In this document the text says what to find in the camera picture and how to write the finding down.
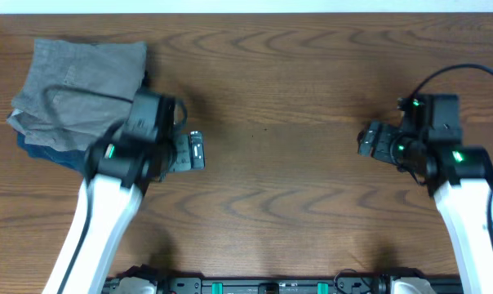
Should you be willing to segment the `grey cotton shorts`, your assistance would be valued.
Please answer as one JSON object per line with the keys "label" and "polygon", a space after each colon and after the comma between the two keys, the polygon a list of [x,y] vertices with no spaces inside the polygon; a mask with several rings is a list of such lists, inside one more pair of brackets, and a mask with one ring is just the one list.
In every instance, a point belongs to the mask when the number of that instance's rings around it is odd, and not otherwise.
{"label": "grey cotton shorts", "polygon": [[37,39],[7,119],[31,145],[84,150],[129,114],[144,79],[147,45]]}

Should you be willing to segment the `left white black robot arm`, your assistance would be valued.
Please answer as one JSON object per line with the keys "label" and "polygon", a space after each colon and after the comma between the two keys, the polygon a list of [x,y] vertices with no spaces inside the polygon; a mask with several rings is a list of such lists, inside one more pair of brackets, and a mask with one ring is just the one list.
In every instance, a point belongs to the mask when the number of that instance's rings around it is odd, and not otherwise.
{"label": "left white black robot arm", "polygon": [[200,131],[163,140],[102,137],[87,151],[86,175],[46,293],[100,293],[149,183],[205,167]]}

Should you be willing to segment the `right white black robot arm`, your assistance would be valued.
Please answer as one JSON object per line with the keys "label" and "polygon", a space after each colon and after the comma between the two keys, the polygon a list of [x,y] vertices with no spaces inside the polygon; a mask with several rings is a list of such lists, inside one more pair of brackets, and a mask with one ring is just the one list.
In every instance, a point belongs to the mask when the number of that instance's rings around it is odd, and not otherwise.
{"label": "right white black robot arm", "polygon": [[373,121],[358,153],[394,165],[426,187],[450,235],[466,293],[493,293],[493,166],[483,147],[464,146],[457,126],[395,127]]}

